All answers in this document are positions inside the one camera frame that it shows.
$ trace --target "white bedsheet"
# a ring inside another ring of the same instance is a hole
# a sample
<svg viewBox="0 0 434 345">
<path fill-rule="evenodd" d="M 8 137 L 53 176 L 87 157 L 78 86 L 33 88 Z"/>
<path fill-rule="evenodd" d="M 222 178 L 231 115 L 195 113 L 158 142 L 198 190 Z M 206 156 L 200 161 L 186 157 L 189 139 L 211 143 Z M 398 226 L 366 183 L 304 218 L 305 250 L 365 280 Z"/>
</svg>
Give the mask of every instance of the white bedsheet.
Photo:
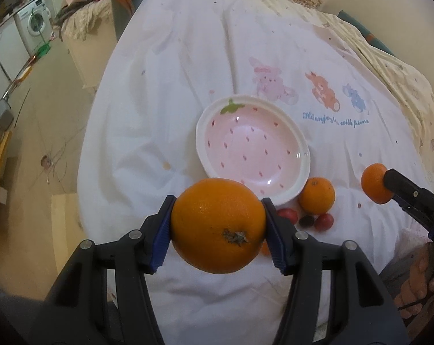
<svg viewBox="0 0 434 345">
<path fill-rule="evenodd" d="M 396 203 L 378 206 L 360 189 L 374 162 L 427 182 L 398 103 L 346 43 L 301 19 L 254 13 L 244 0 L 145 0 L 110 58 L 86 129 L 78 193 L 91 239 L 139 228 L 167 194 L 205 177 L 195 125 L 232 94 L 272 100 L 305 135 L 311 176 L 336 189 L 335 225 L 312 231 L 319 240 L 354 239 L 380 272 L 402 232 L 425 235 Z M 263 256 L 234 274 L 206 274 L 171 246 L 147 283 L 167 344 L 252 345 L 272 343 L 290 279 Z M 116 294 L 113 276 L 108 284 Z M 327 297 L 323 288 L 319 323 Z"/>
</svg>

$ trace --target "bunny print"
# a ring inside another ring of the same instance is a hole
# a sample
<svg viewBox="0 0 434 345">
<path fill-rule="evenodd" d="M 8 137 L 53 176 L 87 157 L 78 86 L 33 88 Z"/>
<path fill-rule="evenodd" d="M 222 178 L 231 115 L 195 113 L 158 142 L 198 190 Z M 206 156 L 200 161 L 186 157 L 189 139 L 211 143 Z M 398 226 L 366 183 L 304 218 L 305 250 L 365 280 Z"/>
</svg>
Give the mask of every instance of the bunny print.
<svg viewBox="0 0 434 345">
<path fill-rule="evenodd" d="M 295 105 L 298 102 L 298 94 L 294 89 L 286 87 L 279 76 L 281 69 L 264 65 L 255 58 L 249 58 L 249 62 L 254 68 L 254 82 L 257 84 L 259 97 L 272 102 L 281 100 L 289 105 Z"/>
<path fill-rule="evenodd" d="M 358 112 L 363 112 L 365 110 L 367 115 L 369 115 L 369 111 L 365 107 L 364 100 L 361 98 L 361 96 L 359 96 L 358 92 L 349 85 L 349 83 L 343 86 L 343 93 L 351 98 L 352 106 Z"/>
<path fill-rule="evenodd" d="M 340 102 L 335 97 L 335 92 L 329 88 L 329 83 L 322 76 L 317 76 L 311 71 L 310 74 L 305 76 L 313 82 L 313 95 L 326 109 L 331 109 L 334 112 L 339 111 Z"/>
</svg>

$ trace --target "orange bunny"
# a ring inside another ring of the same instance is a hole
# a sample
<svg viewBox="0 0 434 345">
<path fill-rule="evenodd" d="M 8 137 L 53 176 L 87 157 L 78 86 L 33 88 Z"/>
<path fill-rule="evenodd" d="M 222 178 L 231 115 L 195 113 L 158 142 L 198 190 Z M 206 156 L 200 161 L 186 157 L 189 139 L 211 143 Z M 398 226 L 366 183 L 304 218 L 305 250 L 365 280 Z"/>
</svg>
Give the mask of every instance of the orange bunny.
<svg viewBox="0 0 434 345">
<path fill-rule="evenodd" d="M 311 71 L 311 74 L 305 76 L 313 82 L 313 95 L 326 109 L 332 109 L 337 112 L 340 109 L 340 102 L 335 97 L 335 92 L 329 88 L 329 83 L 322 76 L 317 76 Z"/>
</svg>

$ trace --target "plate rim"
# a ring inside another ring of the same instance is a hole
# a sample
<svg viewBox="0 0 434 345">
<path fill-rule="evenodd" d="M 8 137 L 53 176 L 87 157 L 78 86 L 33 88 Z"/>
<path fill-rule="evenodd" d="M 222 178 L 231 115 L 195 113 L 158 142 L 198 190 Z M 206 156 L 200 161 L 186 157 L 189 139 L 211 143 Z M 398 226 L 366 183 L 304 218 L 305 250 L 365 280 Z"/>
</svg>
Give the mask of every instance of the plate rim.
<svg viewBox="0 0 434 345">
<path fill-rule="evenodd" d="M 196 124 L 196 130 L 195 130 L 195 146 L 196 146 L 196 152 L 198 153 L 199 160 L 201 161 L 202 167 L 204 168 L 204 171 L 206 171 L 206 174 L 208 177 L 221 177 L 217 174 L 217 172 L 214 170 L 213 166 L 211 165 L 211 161 L 208 159 L 207 153 L 206 153 L 206 143 L 205 143 L 205 131 L 206 127 L 211 121 L 211 118 L 214 117 L 214 115 L 228 105 L 228 101 L 230 99 L 233 99 L 235 103 L 245 103 L 250 104 L 253 107 L 260 107 L 268 110 L 269 112 L 272 112 L 275 114 L 290 130 L 290 132 L 294 135 L 298 142 L 298 146 L 300 149 L 300 153 L 304 155 L 303 159 L 301 159 L 300 163 L 300 172 L 297 180 L 295 183 L 290 186 L 289 188 L 284 189 L 281 193 L 271 196 L 271 201 L 275 206 L 283 205 L 287 203 L 288 201 L 296 198 L 301 192 L 301 190 L 304 188 L 306 181 L 309 178 L 310 174 L 310 167 L 311 167 L 311 157 L 310 157 L 310 150 L 308 143 L 305 139 L 305 136 L 301 132 L 298 125 L 293 121 L 293 119 L 287 115 L 287 113 L 282 110 L 280 107 L 275 105 L 274 103 L 261 99 L 254 95 L 232 95 L 232 96 L 226 96 L 223 98 L 219 98 L 218 100 L 213 101 L 210 105 L 208 105 L 202 112 L 201 116 L 199 117 L 199 120 Z M 261 199 L 264 196 L 258 196 L 255 194 L 257 198 Z"/>
</svg>

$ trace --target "blue bunny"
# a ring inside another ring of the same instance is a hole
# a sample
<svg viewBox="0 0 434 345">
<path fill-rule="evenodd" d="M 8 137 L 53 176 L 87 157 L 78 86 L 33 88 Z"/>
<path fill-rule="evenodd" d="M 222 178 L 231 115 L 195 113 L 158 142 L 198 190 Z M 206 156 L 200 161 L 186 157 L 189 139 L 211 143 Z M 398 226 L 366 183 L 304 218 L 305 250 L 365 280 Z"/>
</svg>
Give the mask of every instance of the blue bunny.
<svg viewBox="0 0 434 345">
<path fill-rule="evenodd" d="M 349 83 L 346 86 L 343 86 L 343 93 L 351 98 L 351 103 L 358 112 L 363 112 L 365 110 L 367 115 L 369 114 L 369 111 L 365 107 L 364 100 L 359 96 L 358 92 L 349 85 Z"/>
</svg>

